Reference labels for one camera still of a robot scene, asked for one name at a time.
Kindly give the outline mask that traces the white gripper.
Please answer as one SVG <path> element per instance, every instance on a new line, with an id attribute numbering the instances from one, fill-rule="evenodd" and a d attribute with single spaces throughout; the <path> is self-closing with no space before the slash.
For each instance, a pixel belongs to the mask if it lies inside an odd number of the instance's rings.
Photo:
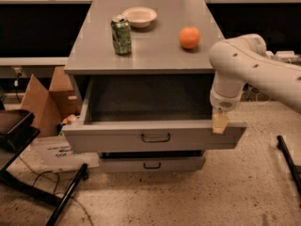
<path id="1" fill-rule="evenodd" d="M 242 93 L 239 92 L 234 97 L 226 97 L 219 95 L 214 89 L 210 92 L 210 103 L 213 107 L 212 121 L 213 132 L 215 134 L 223 134 L 229 123 L 229 111 L 234 110 L 240 103 Z"/>

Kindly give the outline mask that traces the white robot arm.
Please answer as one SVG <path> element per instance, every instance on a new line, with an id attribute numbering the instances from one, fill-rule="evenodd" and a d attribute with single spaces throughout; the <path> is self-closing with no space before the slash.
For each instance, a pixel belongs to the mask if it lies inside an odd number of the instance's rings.
<path id="1" fill-rule="evenodd" d="M 301 67 L 267 57 L 261 36 L 221 40 L 210 49 L 209 62 L 215 70 L 210 92 L 214 133 L 225 131 L 227 113 L 240 102 L 246 84 L 301 113 Z"/>

